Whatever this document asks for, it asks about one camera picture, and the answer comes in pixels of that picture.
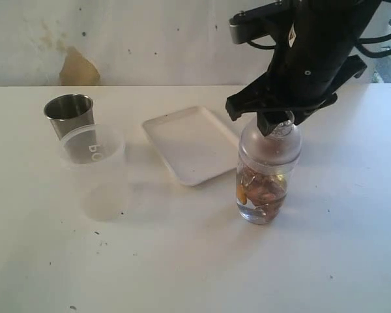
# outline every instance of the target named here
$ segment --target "white wall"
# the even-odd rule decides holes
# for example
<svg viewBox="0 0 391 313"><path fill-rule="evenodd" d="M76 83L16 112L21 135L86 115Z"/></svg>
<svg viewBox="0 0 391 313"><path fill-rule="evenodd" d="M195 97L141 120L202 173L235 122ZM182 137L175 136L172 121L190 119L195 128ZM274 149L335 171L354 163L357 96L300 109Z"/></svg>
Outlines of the white wall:
<svg viewBox="0 0 391 313"><path fill-rule="evenodd" d="M233 45L227 21L270 2L0 0L0 85L57 85L68 46L94 63L104 85L249 83L272 52ZM383 6L366 35L383 34L389 12Z"/></svg>

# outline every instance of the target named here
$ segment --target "white table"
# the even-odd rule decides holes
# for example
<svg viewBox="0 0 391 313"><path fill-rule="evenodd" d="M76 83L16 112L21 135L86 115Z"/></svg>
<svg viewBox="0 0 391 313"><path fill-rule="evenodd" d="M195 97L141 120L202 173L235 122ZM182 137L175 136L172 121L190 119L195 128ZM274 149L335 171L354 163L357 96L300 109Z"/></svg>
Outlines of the white table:
<svg viewBox="0 0 391 313"><path fill-rule="evenodd" d="M177 184L140 127L204 105L240 132L250 117L232 123L224 110L238 90L0 88L0 313L391 312L391 85L347 86L301 125L302 156L269 226L239 216L233 171ZM128 142L132 196L113 222L72 205L42 114L72 92Z"/></svg>

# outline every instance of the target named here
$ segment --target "jar lid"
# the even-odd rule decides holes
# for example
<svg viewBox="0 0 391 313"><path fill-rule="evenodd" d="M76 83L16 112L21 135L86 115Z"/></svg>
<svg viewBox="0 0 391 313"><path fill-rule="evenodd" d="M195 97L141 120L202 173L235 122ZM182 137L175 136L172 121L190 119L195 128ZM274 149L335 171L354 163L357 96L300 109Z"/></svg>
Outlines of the jar lid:
<svg viewBox="0 0 391 313"><path fill-rule="evenodd" d="M239 150L251 160L268 166L279 166L295 161L300 155L301 133L292 121L280 123L264 137L252 119L242 131Z"/></svg>

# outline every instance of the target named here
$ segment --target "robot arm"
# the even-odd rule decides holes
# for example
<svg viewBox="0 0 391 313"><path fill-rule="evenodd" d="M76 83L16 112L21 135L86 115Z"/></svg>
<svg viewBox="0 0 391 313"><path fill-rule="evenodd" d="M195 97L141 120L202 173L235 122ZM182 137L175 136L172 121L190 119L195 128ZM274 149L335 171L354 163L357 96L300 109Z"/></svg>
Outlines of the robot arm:
<svg viewBox="0 0 391 313"><path fill-rule="evenodd" d="M352 49L356 46L368 55L365 52L373 52L361 43L384 38L358 40L381 2L285 0L231 18L235 44L246 42L275 52L266 73L227 98L230 118L235 121L243 113L256 112L257 126L267 136L288 119L288 111L293 112L298 125L317 110L335 103L336 91L366 69L359 56L349 57ZM267 35L276 42L275 46L252 42Z"/></svg>

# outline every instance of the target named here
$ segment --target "glass jar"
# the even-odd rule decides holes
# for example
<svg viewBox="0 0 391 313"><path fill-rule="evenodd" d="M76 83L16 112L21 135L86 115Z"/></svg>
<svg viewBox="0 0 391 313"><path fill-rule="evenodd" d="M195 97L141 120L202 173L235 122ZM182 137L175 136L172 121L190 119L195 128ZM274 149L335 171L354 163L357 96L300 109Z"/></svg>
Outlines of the glass jar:
<svg viewBox="0 0 391 313"><path fill-rule="evenodd" d="M236 174L237 205L246 220L266 224L280 212L301 143L300 130L292 121L280 123L266 137L257 128L256 117L246 125Z"/></svg>

